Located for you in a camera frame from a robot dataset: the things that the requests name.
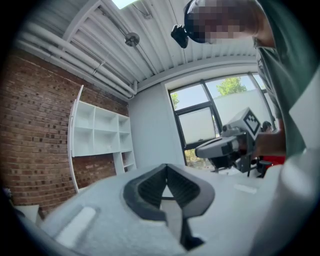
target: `white wall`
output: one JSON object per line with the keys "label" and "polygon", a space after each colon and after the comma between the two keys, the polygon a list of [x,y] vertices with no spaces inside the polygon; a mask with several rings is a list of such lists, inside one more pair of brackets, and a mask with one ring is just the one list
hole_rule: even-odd
{"label": "white wall", "polygon": [[137,168],[157,164],[185,165],[168,91],[154,85],[129,101]]}
{"label": "white wall", "polygon": [[257,90],[235,93],[214,99],[223,125],[227,124],[237,113],[249,107],[256,115],[260,123],[271,122],[266,105],[262,101]]}

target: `headset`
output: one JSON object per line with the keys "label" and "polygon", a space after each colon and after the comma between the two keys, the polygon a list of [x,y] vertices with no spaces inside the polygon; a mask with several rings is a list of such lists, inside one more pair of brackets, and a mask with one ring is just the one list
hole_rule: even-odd
{"label": "headset", "polygon": [[184,26],[175,25],[171,32],[171,37],[180,45],[181,48],[185,49],[188,46],[189,38],[200,44],[208,44],[206,36],[203,32],[195,31],[194,27],[194,7],[198,7],[199,0],[191,0],[184,8]]}

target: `white bookshelf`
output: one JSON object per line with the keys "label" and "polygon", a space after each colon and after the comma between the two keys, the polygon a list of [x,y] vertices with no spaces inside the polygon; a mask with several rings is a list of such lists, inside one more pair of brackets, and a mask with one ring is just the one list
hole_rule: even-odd
{"label": "white bookshelf", "polygon": [[87,104],[79,98],[78,95],[70,115],[73,119],[68,132],[72,145],[68,148],[70,156],[113,154],[117,175],[135,170],[130,118]]}

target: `red object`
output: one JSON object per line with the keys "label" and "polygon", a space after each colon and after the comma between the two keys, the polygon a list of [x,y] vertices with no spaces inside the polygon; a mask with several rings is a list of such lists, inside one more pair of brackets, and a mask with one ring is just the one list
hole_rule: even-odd
{"label": "red object", "polygon": [[285,156],[264,156],[263,160],[272,163],[272,165],[269,165],[266,167],[268,169],[271,166],[283,165],[286,161],[286,157]]}

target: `red brick wall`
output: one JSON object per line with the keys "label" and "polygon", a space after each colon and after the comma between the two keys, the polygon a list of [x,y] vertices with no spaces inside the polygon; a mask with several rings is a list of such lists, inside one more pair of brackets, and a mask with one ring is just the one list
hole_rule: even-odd
{"label": "red brick wall", "polygon": [[[128,115],[124,101],[88,82],[22,50],[10,53],[0,87],[0,167],[15,205],[40,205],[47,215],[75,194],[67,137],[81,85],[82,101]],[[112,155],[73,163],[80,188],[116,174]]]}
{"label": "red brick wall", "polygon": [[79,189],[116,175],[112,154],[75,157],[72,159],[72,163]]}

